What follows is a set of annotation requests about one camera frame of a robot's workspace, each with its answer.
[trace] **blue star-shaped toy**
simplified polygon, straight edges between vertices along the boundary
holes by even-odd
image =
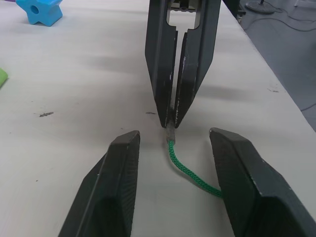
[[[41,22],[52,26],[63,13],[59,4],[62,0],[16,0],[16,3],[26,11],[30,24]]]

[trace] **white table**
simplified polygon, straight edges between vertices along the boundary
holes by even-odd
[[[156,112],[148,3],[65,0],[48,28],[0,0],[0,67],[9,74],[0,89],[1,237],[57,237],[84,176],[131,130],[141,132],[132,236],[234,236],[223,201],[176,171],[158,116],[146,114]],[[218,187],[210,127],[251,140],[316,218],[316,134],[224,5],[213,63],[175,145]]]

